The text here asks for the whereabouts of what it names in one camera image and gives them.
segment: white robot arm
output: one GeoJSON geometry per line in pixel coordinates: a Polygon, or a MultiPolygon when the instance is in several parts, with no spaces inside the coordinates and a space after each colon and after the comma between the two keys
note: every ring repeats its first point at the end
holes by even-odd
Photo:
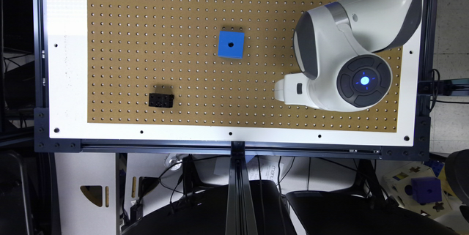
{"type": "Polygon", "coordinates": [[[373,52],[395,48],[421,22],[422,0],[341,0],[303,13],[293,37],[302,73],[276,83],[275,98],[328,111],[362,111],[391,87],[373,52]]]}

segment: white border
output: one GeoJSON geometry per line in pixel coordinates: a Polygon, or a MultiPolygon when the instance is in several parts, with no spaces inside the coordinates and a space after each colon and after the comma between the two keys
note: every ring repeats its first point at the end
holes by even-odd
{"type": "Polygon", "coordinates": [[[51,138],[412,146],[421,27],[402,51],[396,133],[87,122],[87,0],[46,0],[51,138]]]}

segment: circular sensor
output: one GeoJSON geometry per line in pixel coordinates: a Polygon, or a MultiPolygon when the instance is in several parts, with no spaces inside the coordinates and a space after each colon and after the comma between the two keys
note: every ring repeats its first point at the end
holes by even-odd
{"type": "Polygon", "coordinates": [[[342,66],[337,76],[337,90],[349,104],[365,108],[378,103],[391,87],[389,65],[376,55],[360,55],[342,66]]]}
{"type": "Polygon", "coordinates": [[[361,85],[368,85],[368,83],[369,83],[369,78],[368,78],[368,77],[362,77],[362,78],[360,79],[360,83],[361,83],[361,85]]]}
{"type": "Polygon", "coordinates": [[[370,69],[358,71],[352,79],[353,88],[359,92],[372,92],[378,84],[378,75],[370,69]]]}

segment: blue light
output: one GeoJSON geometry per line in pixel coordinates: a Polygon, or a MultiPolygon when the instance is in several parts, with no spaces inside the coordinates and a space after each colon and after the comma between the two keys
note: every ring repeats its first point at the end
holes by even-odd
{"type": "Polygon", "coordinates": [[[369,83],[369,78],[368,78],[368,77],[362,77],[362,78],[360,79],[360,83],[361,83],[361,85],[368,85],[368,83],[369,83]]]}

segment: pegboard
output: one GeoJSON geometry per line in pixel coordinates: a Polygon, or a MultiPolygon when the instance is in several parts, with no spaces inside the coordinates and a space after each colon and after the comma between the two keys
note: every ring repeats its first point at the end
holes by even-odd
{"type": "Polygon", "coordinates": [[[303,11],[336,0],[88,0],[88,122],[396,132],[402,49],[379,53],[388,95],[366,111],[285,105],[276,81],[300,72],[303,11]],[[245,33],[243,59],[217,56],[220,31],[245,33]],[[148,106],[173,94],[173,108],[148,106]]]}

